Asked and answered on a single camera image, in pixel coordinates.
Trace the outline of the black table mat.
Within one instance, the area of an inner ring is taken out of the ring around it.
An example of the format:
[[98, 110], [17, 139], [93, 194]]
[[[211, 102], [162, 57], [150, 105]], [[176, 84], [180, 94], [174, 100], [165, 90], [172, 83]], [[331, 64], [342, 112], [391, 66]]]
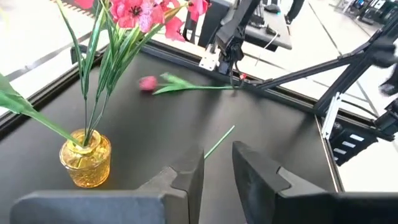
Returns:
[[[231, 148], [242, 141], [289, 171], [329, 191], [335, 189], [320, 128], [312, 114], [248, 91], [193, 90], [150, 95], [139, 91], [147, 75], [173, 73], [199, 85], [206, 75], [139, 54], [111, 95], [98, 131], [112, 146], [103, 190], [135, 189], [193, 146], [209, 151], [205, 161], [200, 224], [243, 224]], [[61, 136], [28, 120], [0, 140], [0, 224], [9, 223], [13, 202], [35, 190], [75, 189], [59, 160]]]

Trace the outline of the black frame clamp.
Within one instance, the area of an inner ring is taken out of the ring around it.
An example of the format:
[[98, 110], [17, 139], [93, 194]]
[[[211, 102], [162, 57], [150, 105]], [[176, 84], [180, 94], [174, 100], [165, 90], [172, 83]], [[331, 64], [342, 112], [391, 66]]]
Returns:
[[[88, 47], [86, 45], [79, 45], [78, 46], [79, 50], [81, 53], [85, 54], [88, 51]], [[74, 64], [78, 61], [78, 52], [77, 52], [77, 47], [71, 47], [70, 49], [70, 58], [71, 58], [71, 63]]]

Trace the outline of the pink artificial tulip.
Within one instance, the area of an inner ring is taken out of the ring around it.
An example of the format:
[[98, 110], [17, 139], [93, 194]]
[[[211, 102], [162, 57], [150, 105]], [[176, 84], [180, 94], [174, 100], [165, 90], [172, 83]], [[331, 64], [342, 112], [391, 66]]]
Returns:
[[239, 85], [227, 86], [201, 86], [194, 85], [187, 80], [172, 75], [171, 73], [163, 73], [159, 78], [165, 80], [165, 83], [160, 83], [155, 76], [143, 77], [139, 80], [139, 88], [141, 91], [151, 92], [153, 95], [167, 93], [171, 91], [184, 90], [237, 90], [243, 87], [244, 82], [241, 80]]
[[234, 130], [235, 125], [230, 127], [227, 132], [224, 133], [224, 135], [212, 146], [212, 148], [204, 155], [204, 160], [206, 160], [213, 152], [214, 150], [231, 134], [231, 132]]

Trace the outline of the thin black frame brace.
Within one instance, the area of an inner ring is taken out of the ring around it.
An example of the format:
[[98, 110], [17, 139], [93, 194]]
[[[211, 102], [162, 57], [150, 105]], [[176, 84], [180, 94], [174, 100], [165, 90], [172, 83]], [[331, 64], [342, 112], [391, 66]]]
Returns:
[[348, 65], [356, 62], [360, 58], [364, 57], [366, 54], [365, 52], [360, 52], [356, 54], [346, 54], [339, 56], [336, 59], [323, 62], [317, 65], [314, 65], [312, 67], [305, 68], [303, 70], [299, 70], [296, 72], [289, 73], [287, 75], [281, 76], [279, 78], [271, 79], [266, 82], [264, 82], [261, 85], [258, 85], [257, 88], [259, 89], [268, 89], [268, 88], [273, 88], [275, 86], [292, 82], [301, 78], [309, 77], [321, 72], [325, 72], [327, 70], [331, 70], [337, 67], [341, 67], [343, 65]]

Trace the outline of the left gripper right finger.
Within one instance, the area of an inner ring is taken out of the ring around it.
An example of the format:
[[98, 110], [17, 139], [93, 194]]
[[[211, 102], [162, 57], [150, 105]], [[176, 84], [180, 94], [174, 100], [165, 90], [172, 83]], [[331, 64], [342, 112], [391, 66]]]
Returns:
[[241, 141], [232, 158], [247, 224], [398, 224], [398, 193], [328, 192]]

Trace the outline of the black box with white slots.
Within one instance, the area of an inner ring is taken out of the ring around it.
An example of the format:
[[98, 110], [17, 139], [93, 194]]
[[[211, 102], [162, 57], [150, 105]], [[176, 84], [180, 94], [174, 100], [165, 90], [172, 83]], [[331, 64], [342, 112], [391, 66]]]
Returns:
[[378, 142], [377, 137], [345, 128], [339, 123], [333, 125], [329, 138], [337, 166], [342, 166], [375, 142]]

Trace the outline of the grey desk with tablet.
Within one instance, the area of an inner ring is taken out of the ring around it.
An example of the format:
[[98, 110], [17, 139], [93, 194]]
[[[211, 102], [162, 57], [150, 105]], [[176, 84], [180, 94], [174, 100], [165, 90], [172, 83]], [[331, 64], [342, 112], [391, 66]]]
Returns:
[[278, 0], [260, 0], [245, 30], [245, 41], [275, 52], [292, 49], [289, 29]]

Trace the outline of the yellow glass vase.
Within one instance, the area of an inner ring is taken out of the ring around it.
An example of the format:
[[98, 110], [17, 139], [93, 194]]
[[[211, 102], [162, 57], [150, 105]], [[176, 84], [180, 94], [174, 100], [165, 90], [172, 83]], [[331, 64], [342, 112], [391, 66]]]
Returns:
[[94, 188], [108, 178], [111, 143], [106, 136], [94, 130], [86, 147], [76, 146], [67, 140], [59, 157], [75, 185], [86, 189]]

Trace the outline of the black aluminium table frame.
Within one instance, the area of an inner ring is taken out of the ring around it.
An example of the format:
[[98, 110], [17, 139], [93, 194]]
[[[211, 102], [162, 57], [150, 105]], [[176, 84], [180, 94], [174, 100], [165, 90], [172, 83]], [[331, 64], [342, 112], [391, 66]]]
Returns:
[[[220, 75], [217, 72], [211, 72], [204, 68], [199, 67], [199, 56], [193, 55], [188, 52], [184, 52], [179, 49], [172, 49], [157, 41], [151, 41], [149, 44], [144, 46], [142, 50], [143, 53], [149, 54], [153, 57], [157, 57], [161, 60], [165, 60], [174, 65], [185, 67], [191, 71], [198, 72], [202, 75], [209, 76], [221, 82], [228, 81], [228, 78], [224, 75]], [[37, 93], [31, 96], [30, 102], [33, 104], [34, 108], [42, 108], [48, 103], [50, 103], [55, 97], [64, 92], [69, 85], [74, 84], [79, 79], [77, 66], [72, 66], [71, 69], [64, 72], [59, 78], [43, 87]], [[254, 92], [260, 96], [269, 98], [278, 103], [290, 106], [296, 110], [304, 111], [306, 113], [311, 113], [315, 117], [316, 122], [320, 122], [320, 117], [316, 112], [312, 111], [312, 106], [315, 104], [315, 99], [309, 96], [305, 96], [296, 91], [284, 88], [281, 86], [272, 87], [266, 90], [260, 90], [256, 86], [245, 85], [245, 89]], [[27, 118], [23, 115], [12, 114], [7, 112], [0, 116], [0, 139], [3, 139], [11, 131], [18, 128]], [[328, 141], [321, 139], [322, 143], [325, 144], [325, 155], [326, 160], [330, 165], [330, 173], [333, 183], [335, 185], [335, 190], [343, 191], [343, 184], [341, 183], [340, 174], [336, 167], [336, 164], [331, 155], [331, 151], [328, 149]]]

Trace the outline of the silver mounting bracket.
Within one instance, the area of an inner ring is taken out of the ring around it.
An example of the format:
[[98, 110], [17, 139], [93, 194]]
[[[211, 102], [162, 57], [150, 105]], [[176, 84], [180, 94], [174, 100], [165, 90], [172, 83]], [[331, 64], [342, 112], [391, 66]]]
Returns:
[[199, 67], [209, 71], [214, 71], [218, 63], [218, 53], [216, 51], [216, 44], [209, 44], [202, 55], [199, 62]]

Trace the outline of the black diagonal frame strut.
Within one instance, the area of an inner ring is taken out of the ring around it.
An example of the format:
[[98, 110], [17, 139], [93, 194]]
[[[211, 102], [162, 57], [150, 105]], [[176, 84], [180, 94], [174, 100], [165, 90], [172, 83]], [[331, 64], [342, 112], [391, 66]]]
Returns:
[[398, 14], [384, 27], [377, 30], [368, 41], [348, 54], [353, 56], [353, 62], [333, 82], [331, 87], [316, 102], [314, 110], [324, 115], [330, 107], [330, 101], [336, 93], [345, 93], [346, 90], [371, 66], [375, 64], [374, 54], [387, 50], [398, 38]]

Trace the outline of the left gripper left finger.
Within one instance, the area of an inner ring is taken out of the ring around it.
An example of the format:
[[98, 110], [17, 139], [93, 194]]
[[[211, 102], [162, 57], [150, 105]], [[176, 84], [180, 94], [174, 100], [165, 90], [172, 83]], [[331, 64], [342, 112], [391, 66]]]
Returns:
[[198, 224], [204, 152], [193, 147], [135, 190], [46, 190], [20, 198], [10, 224]]

